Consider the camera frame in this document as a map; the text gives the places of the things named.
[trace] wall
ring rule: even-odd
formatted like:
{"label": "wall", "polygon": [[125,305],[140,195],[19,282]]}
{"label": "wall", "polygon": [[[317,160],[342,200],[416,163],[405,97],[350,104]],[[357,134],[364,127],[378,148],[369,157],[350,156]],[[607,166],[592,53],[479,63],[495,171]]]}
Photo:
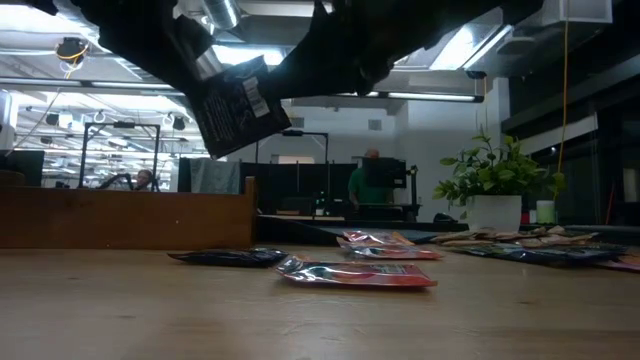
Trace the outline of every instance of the wall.
{"label": "wall", "polygon": [[[363,156],[368,148],[378,148],[385,157],[395,155],[395,117],[383,109],[340,109],[319,107],[293,107],[287,109],[290,117],[305,119],[304,131],[329,133],[329,161],[350,163],[353,156]],[[369,119],[382,120],[382,131],[370,131]],[[272,155],[313,156],[323,163],[324,137],[283,137],[274,135],[260,141],[260,163],[268,163]],[[255,145],[247,146],[227,156],[227,161],[255,161]]]}
{"label": "wall", "polygon": [[[480,125],[486,127],[493,145],[501,142],[500,122],[509,117],[508,83],[496,79],[483,104],[409,101],[398,112],[394,144],[399,158],[417,165],[418,202],[422,204],[418,221],[431,222],[438,212],[458,219],[464,209],[448,209],[446,200],[432,200],[438,181],[451,177],[452,168],[440,165],[440,159],[471,148],[471,138]],[[396,196],[408,201],[410,189]]]}

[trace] black snack bag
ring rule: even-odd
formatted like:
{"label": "black snack bag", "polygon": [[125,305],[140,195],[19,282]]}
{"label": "black snack bag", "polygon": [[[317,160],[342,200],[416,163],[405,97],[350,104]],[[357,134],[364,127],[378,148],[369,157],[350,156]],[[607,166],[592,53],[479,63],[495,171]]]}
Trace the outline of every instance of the black snack bag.
{"label": "black snack bag", "polygon": [[197,265],[266,268],[279,263],[289,254],[276,249],[254,248],[251,250],[203,250],[167,255],[173,259]]}
{"label": "black snack bag", "polygon": [[279,99],[265,99],[269,70],[262,56],[207,80],[190,98],[209,154],[221,157],[282,131],[291,122]]}

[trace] red snack bag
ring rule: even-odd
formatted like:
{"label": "red snack bag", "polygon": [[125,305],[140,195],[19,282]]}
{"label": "red snack bag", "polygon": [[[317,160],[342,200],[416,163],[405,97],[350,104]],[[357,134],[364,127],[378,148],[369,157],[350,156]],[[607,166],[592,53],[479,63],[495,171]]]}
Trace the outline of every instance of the red snack bag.
{"label": "red snack bag", "polygon": [[316,262],[303,261],[293,256],[278,265],[276,271],[288,279],[303,283],[395,287],[427,287],[438,284],[413,264]]}
{"label": "red snack bag", "polygon": [[349,250],[352,254],[369,259],[418,259],[435,260],[442,255],[408,245],[359,245],[338,238],[340,247]]}
{"label": "red snack bag", "polygon": [[353,243],[360,245],[414,245],[404,236],[397,232],[389,233],[366,233],[364,231],[345,231],[344,237]]}

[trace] wooden table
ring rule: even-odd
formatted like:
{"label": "wooden table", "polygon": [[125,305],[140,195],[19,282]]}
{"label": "wooden table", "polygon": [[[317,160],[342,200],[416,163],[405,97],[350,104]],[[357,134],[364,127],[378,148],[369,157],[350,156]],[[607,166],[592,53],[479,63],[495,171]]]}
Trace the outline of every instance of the wooden table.
{"label": "wooden table", "polygon": [[[280,247],[341,260],[338,248]],[[163,252],[0,251],[10,359],[638,359],[640,277],[447,254],[422,292],[298,287]]]}

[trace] white planter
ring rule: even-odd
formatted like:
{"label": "white planter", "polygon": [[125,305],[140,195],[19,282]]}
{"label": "white planter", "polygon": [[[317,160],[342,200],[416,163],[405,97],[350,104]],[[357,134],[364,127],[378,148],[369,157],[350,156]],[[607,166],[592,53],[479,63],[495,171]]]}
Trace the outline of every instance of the white planter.
{"label": "white planter", "polygon": [[499,232],[520,229],[522,196],[474,196],[467,200],[467,222],[471,230],[493,228]]}

